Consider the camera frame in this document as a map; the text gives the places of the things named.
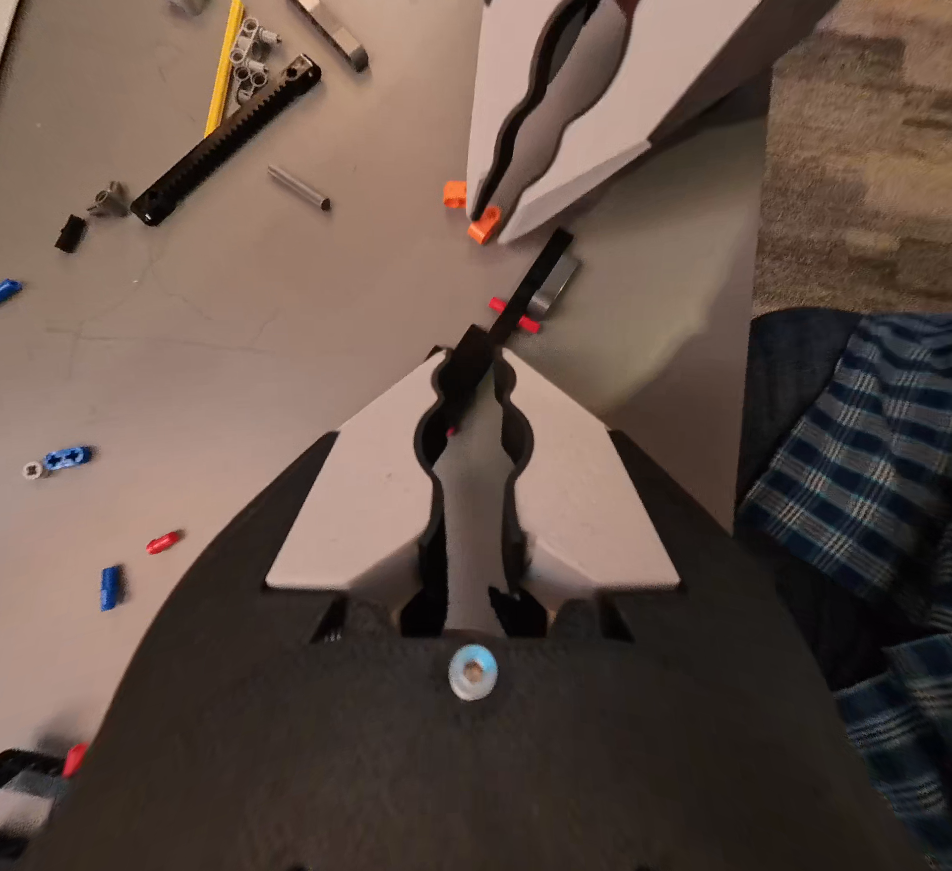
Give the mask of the dark grey axle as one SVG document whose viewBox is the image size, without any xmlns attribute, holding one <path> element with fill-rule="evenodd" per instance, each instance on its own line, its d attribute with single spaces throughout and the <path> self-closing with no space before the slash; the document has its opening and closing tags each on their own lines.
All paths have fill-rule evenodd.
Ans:
<svg viewBox="0 0 952 871">
<path fill-rule="evenodd" d="M 283 186 L 294 195 L 307 200 L 321 211 L 332 211 L 332 198 L 322 194 L 310 183 L 304 181 L 297 175 L 277 164 L 268 164 L 266 169 L 273 180 L 276 180 L 280 186 Z"/>
</svg>

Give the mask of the yellow long axle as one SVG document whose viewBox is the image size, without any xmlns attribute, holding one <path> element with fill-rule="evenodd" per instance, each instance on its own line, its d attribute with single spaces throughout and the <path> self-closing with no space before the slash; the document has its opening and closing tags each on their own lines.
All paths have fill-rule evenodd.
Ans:
<svg viewBox="0 0 952 871">
<path fill-rule="evenodd" d="M 231 10 L 227 15 L 224 37 L 221 41 L 221 54 L 215 74 L 215 83 L 212 88 L 212 99 L 209 104 L 209 114 L 206 119 L 204 136 L 209 136 L 215 128 L 221 125 L 224 118 L 224 105 L 227 102 L 227 93 L 232 80 L 232 48 L 240 34 L 245 20 L 245 4 L 241 0 L 231 1 Z"/>
</svg>

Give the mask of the light grey pin beam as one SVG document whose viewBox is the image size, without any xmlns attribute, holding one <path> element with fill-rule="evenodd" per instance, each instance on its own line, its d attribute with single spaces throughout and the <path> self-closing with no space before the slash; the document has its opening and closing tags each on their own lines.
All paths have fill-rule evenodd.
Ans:
<svg viewBox="0 0 952 871">
<path fill-rule="evenodd" d="M 279 32 L 265 27 L 257 16 L 245 15 L 232 40 L 229 62 L 232 68 L 259 68 L 280 41 Z"/>
</svg>

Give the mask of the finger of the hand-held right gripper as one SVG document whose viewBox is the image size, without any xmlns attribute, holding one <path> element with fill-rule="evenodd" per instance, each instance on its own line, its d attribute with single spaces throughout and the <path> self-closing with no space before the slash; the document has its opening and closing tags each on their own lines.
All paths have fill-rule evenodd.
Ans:
<svg viewBox="0 0 952 871">
<path fill-rule="evenodd" d="M 517 197 L 503 195 L 528 118 L 565 63 L 601 0 L 483 0 L 469 142 L 469 216 L 490 205 L 504 214 Z"/>
<path fill-rule="evenodd" d="M 553 163 L 515 202 L 501 244 L 553 220 L 646 153 L 651 136 L 763 0 L 638 0 L 605 91 L 567 122 Z"/>
</svg>

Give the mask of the dark grey short beam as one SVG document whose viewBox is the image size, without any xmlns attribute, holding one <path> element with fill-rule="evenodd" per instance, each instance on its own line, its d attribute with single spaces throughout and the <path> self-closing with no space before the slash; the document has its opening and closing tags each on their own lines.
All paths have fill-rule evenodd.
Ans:
<svg viewBox="0 0 952 871">
<path fill-rule="evenodd" d="M 546 318 L 556 299 L 565 290 L 567 284 L 571 281 L 579 267 L 581 259 L 570 251 L 565 251 L 559 258 L 559 262 L 529 301 L 528 315 L 532 320 L 542 321 Z"/>
</svg>

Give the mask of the black gear rack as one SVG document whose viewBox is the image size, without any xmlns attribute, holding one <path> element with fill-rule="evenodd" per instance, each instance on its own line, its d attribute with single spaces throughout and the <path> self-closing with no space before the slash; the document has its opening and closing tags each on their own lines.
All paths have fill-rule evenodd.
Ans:
<svg viewBox="0 0 952 871">
<path fill-rule="evenodd" d="M 241 147 L 265 130 L 280 113 L 311 91 L 322 79 L 322 68 L 307 54 L 290 62 L 280 77 L 266 83 L 262 94 L 251 97 L 223 119 L 131 202 L 131 212 L 145 225 L 165 222 L 210 175 Z"/>
</svg>

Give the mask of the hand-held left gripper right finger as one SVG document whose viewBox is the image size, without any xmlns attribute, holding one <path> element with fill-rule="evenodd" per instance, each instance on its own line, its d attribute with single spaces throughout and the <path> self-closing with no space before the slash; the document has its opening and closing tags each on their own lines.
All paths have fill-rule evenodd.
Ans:
<svg viewBox="0 0 952 871">
<path fill-rule="evenodd" d="M 567 603 L 682 584 L 618 449 L 615 432 L 507 348 L 493 357 L 501 441 L 504 587 L 493 611 L 509 637 L 543 637 Z"/>
</svg>

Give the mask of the black frame assembly red pins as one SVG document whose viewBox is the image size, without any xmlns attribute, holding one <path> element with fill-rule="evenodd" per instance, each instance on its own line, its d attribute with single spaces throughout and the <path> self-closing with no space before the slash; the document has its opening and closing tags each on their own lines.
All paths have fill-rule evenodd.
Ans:
<svg viewBox="0 0 952 871">
<path fill-rule="evenodd" d="M 78 743 L 70 746 L 64 755 L 39 749 L 3 749 L 2 789 L 49 802 L 49 810 L 44 816 L 49 819 L 69 793 L 87 747 L 89 743 Z"/>
</svg>

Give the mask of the dark grey flat beam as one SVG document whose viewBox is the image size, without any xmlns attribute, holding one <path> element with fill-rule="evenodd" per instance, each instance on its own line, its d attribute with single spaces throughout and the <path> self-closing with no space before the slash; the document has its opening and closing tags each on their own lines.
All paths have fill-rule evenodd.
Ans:
<svg viewBox="0 0 952 871">
<path fill-rule="evenodd" d="M 358 74 L 369 68 L 366 46 L 324 0 L 290 0 Z"/>
</svg>

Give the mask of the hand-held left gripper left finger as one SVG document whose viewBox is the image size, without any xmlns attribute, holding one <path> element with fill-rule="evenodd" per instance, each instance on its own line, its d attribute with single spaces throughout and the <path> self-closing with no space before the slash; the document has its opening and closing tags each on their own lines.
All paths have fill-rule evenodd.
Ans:
<svg viewBox="0 0 952 871">
<path fill-rule="evenodd" d="M 383 606 L 406 637 L 437 637 L 448 615 L 444 485 L 451 422 L 436 348 L 346 421 L 266 575 L 276 590 L 322 590 Z"/>
</svg>

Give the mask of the long black beam assembly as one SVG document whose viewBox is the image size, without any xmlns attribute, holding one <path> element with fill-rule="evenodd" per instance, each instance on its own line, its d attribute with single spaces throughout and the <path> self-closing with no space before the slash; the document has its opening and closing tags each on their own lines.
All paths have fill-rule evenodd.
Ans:
<svg viewBox="0 0 952 871">
<path fill-rule="evenodd" d="M 532 296 L 553 275 L 573 242 L 574 234 L 559 226 L 511 293 L 503 310 L 497 313 L 493 324 L 489 329 L 470 324 L 450 351 L 447 362 L 437 368 L 434 377 L 437 402 L 422 419 L 425 446 L 445 443 L 450 432 L 459 429 L 483 377 L 493 366 L 497 349 L 518 329 L 523 317 L 528 317 Z"/>
</svg>

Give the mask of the red axle pin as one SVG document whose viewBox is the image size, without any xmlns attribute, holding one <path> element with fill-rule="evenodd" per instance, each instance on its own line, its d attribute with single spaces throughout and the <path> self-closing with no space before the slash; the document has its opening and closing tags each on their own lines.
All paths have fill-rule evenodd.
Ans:
<svg viewBox="0 0 952 871">
<path fill-rule="evenodd" d="M 507 306 L 507 299 L 493 295 L 490 298 L 490 301 L 489 301 L 489 306 L 490 306 L 490 309 L 498 312 L 500 317 L 503 317 L 503 312 L 506 310 L 506 306 Z M 520 315 L 517 326 L 518 326 L 518 329 L 523 329 L 523 331 L 531 332 L 531 334 L 537 334 L 540 331 L 540 327 L 542 327 L 540 321 L 532 320 L 526 313 Z"/>
</svg>

